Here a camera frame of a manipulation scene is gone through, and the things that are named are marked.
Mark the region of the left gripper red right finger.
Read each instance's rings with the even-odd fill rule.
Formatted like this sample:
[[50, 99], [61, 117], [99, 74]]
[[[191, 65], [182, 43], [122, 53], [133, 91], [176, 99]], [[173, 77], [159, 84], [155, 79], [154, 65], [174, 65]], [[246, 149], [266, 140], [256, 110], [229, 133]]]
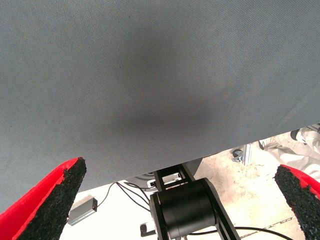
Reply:
[[306, 173], [281, 164], [275, 182], [307, 240], [320, 238], [320, 183]]

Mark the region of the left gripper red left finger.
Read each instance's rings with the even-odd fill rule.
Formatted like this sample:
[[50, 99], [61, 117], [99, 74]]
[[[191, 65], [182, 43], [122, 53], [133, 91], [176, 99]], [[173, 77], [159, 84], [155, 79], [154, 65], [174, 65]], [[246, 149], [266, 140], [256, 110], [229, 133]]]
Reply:
[[0, 215], [2, 240], [58, 240], [87, 172], [82, 157], [67, 160]]

